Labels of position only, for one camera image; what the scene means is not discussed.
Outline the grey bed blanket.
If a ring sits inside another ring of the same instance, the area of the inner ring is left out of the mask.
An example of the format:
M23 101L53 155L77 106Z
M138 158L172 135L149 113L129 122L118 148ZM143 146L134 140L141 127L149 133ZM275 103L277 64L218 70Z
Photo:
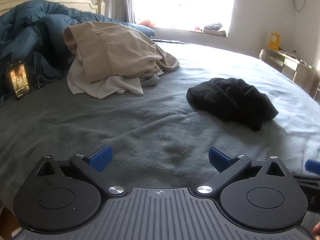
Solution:
M102 100L73 95L60 79L1 108L1 202L14 197L43 155L67 160L104 145L113 160L103 174L132 187L196 187L215 170L208 150L278 156L293 172L319 158L319 104L263 61L196 44L161 42L180 66L142 96L126 92ZM258 132L194 110L187 90L214 77L243 79L265 93L278 115Z

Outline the orange item on sill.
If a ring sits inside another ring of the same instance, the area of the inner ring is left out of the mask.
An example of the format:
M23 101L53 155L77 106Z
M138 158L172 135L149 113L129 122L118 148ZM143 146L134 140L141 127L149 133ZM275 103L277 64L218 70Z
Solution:
M144 25L144 26L149 27L149 28L153 28L155 26L155 24L152 23L150 20L143 20L139 24L140 25Z

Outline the black t-shirt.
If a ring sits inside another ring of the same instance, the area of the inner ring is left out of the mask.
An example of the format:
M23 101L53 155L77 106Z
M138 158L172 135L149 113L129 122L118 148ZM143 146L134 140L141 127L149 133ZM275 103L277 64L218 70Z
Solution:
M225 122L236 122L257 132L278 115L264 93L242 79L213 78L187 90L187 101Z

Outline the blue duvet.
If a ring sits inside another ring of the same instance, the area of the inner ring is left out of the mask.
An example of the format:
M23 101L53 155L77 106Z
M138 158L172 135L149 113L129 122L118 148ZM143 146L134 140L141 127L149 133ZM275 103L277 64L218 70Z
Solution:
M18 61L25 64L26 78L31 86L43 86L59 80L69 66L71 51L63 39L64 30L86 22L118 23L101 14L68 8L44 0L24 2L1 16L1 98L14 94L9 66ZM71 68L67 78L73 94L86 93L102 99L113 93L130 91L143 94L144 87L159 82L156 74L144 74L130 80L110 77L92 85L84 83L79 66Z

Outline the grey curtain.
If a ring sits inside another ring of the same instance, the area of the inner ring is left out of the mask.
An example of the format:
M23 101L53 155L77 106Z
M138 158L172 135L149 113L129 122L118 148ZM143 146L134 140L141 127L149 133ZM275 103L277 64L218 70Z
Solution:
M110 0L111 18L122 22L135 23L133 0Z

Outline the white low cabinet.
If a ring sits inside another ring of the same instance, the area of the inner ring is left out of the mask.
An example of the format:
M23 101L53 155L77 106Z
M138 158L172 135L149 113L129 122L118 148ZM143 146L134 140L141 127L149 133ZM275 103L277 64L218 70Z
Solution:
M286 51L262 49L259 59L301 87L313 99L319 96L319 70Z

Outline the beige clothes pile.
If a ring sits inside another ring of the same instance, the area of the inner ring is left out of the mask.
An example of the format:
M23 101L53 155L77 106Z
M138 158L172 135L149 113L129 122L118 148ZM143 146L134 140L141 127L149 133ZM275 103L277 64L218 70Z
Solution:
M73 25L63 38L75 55L67 75L73 94L103 99L129 91L141 96L144 87L157 85L164 72L180 65L144 33L117 23Z

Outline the yellow box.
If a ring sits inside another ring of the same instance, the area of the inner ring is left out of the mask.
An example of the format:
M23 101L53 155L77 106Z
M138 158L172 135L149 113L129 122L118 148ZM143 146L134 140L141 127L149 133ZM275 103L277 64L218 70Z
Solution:
M271 33L268 48L272 50L279 50L281 35L278 33Z

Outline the clothes on window sill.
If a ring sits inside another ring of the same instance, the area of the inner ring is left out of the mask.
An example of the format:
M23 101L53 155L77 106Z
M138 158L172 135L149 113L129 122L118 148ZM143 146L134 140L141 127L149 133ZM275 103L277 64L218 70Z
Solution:
M215 35L219 37L227 37L225 29L223 29L221 23L215 23L210 25L205 25L203 32L210 35Z

